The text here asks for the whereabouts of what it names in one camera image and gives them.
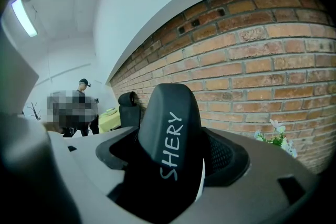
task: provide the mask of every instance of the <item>fluorescent light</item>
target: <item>fluorescent light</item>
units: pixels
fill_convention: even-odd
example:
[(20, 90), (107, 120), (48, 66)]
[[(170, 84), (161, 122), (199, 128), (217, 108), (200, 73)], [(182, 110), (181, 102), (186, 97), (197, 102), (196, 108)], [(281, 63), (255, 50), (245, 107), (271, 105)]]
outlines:
[(12, 8), (19, 22), (22, 24), (23, 28), (26, 30), (27, 34), (29, 34), (30, 37), (36, 36), (37, 32), (28, 18), (25, 8), (23, 7), (22, 1), (16, 0), (15, 2), (13, 2)]

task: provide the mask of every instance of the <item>hole in brick wall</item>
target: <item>hole in brick wall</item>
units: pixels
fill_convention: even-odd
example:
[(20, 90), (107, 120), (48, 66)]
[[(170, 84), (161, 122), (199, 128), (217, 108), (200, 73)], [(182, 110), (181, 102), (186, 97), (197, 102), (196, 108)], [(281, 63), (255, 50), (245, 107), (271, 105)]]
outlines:
[(185, 32), (185, 29), (184, 29), (184, 27), (183, 27), (183, 26), (182, 26), (182, 27), (180, 27), (178, 30), (179, 30), (178, 32), (179, 32), (180, 34), (183, 34), (183, 33)]
[(225, 11), (224, 11), (223, 9), (219, 9), (219, 10), (218, 10), (218, 13), (219, 13), (219, 15), (221, 15), (221, 16), (224, 16), (224, 15), (225, 15)]
[(198, 25), (200, 25), (200, 21), (198, 19), (196, 19), (196, 20), (191, 22), (191, 25), (194, 26), (194, 27), (198, 26)]

